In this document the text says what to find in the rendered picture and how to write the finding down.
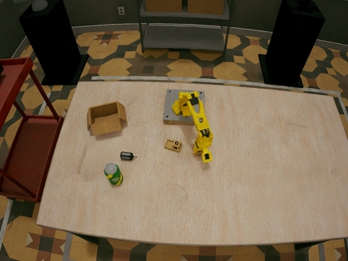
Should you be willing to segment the green soda can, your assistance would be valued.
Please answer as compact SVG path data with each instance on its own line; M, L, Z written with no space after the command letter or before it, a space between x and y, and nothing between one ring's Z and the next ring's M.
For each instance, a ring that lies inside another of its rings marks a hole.
M104 173L112 185L119 185L123 182L123 175L115 163L108 163L104 168Z

